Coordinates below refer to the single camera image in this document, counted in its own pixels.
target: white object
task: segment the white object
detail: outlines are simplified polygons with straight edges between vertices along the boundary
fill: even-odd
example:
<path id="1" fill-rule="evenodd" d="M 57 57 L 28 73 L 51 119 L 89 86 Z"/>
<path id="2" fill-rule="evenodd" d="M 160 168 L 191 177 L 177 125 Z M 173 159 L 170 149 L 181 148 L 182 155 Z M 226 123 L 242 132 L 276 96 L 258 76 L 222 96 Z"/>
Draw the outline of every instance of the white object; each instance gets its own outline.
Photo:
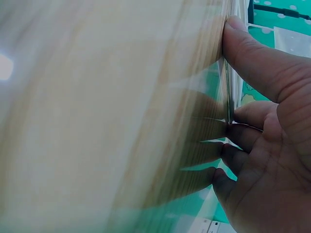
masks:
<path id="1" fill-rule="evenodd" d="M 311 36 L 274 27 L 274 38 L 277 50 L 311 58 Z"/>
<path id="2" fill-rule="evenodd" d="M 230 224 L 202 217 L 183 215 L 173 233 L 237 233 Z"/>

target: green polka dot fabric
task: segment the green polka dot fabric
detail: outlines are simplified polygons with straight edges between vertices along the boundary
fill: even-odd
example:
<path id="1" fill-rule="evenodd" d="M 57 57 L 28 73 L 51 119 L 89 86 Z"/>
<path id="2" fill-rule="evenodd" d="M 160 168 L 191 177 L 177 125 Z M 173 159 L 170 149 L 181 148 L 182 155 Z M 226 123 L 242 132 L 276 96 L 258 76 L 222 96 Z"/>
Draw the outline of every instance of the green polka dot fabric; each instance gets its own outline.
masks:
<path id="1" fill-rule="evenodd" d="M 281 9 L 291 9 L 300 14 L 311 16 L 311 0 L 254 0 L 254 4 L 273 6 Z M 283 14 L 254 10 L 254 24 L 268 27 L 284 28 L 287 30 L 303 33 L 311 36 L 311 20 L 288 17 Z M 251 35 L 259 42 L 274 48 L 274 32 L 268 29 L 249 27 Z M 251 86 L 244 83 L 242 90 L 241 105 L 255 100 L 267 100 Z"/>

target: wooden board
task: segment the wooden board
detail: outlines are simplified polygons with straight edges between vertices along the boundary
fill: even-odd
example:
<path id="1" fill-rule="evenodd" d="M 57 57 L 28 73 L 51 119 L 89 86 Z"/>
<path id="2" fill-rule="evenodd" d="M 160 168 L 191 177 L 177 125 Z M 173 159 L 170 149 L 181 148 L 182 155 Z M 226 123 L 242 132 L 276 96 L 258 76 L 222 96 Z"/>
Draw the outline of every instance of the wooden board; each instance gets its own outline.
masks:
<path id="1" fill-rule="evenodd" d="M 182 168 L 218 156 L 201 141 L 223 137 L 225 82 L 209 97 L 205 79 L 230 7 L 3 1 L 0 231 L 165 232 L 144 211 L 208 186 L 212 168 Z"/>

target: finger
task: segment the finger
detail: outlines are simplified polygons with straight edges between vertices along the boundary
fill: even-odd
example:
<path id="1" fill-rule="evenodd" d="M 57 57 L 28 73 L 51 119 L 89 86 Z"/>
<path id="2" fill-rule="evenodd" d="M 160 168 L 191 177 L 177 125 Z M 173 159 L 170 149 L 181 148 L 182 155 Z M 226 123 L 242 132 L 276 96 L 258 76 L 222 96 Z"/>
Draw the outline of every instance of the finger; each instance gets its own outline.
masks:
<path id="1" fill-rule="evenodd" d="M 237 17 L 225 24 L 223 53 L 247 83 L 277 103 L 302 87 L 311 73 L 311 59 L 260 44 Z"/>
<path id="2" fill-rule="evenodd" d="M 191 118 L 187 132 L 187 142 L 199 142 L 222 138 L 225 136 L 227 124 L 210 118 Z"/>
<path id="3" fill-rule="evenodd" d="M 181 167 L 213 162 L 220 158 L 222 142 L 187 143 L 181 156 Z"/>
<path id="4" fill-rule="evenodd" d="M 161 205 L 208 187 L 212 184 L 215 170 L 209 167 L 199 171 L 178 171 L 172 179 L 167 179 L 157 199 L 147 199 L 149 203 L 146 202 L 144 206 Z"/>
<path id="5" fill-rule="evenodd" d="M 218 168 L 215 171 L 212 183 L 220 204 L 223 208 L 225 208 L 226 202 L 230 196 L 231 191 L 235 187 L 236 182 L 230 179 L 222 169 Z"/>
<path id="6" fill-rule="evenodd" d="M 233 174 L 238 176 L 245 161 L 248 159 L 248 153 L 230 144 L 225 144 L 223 146 L 221 158 Z"/>
<path id="7" fill-rule="evenodd" d="M 242 124 L 232 124 L 227 130 L 227 137 L 247 153 L 252 151 L 261 134 L 261 131 Z"/>
<path id="8" fill-rule="evenodd" d="M 276 112 L 277 104 L 270 101 L 255 101 L 244 105 L 234 112 L 237 123 L 250 125 L 263 130 L 264 121 L 269 113 Z"/>

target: white polka dot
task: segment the white polka dot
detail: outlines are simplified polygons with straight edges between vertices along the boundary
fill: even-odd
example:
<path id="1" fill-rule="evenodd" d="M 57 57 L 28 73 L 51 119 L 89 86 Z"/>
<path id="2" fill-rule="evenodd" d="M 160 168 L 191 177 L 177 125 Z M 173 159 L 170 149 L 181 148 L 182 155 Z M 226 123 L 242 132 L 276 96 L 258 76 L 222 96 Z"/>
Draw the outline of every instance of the white polka dot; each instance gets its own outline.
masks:
<path id="1" fill-rule="evenodd" d="M 279 18 L 285 18 L 285 15 L 283 15 L 283 14 L 278 14 L 277 17 L 279 17 Z"/>
<path id="2" fill-rule="evenodd" d="M 262 33 L 264 33 L 264 34 L 269 34 L 269 33 L 271 32 L 271 30 L 268 29 L 268 28 L 263 28 L 261 31 L 262 31 Z"/>

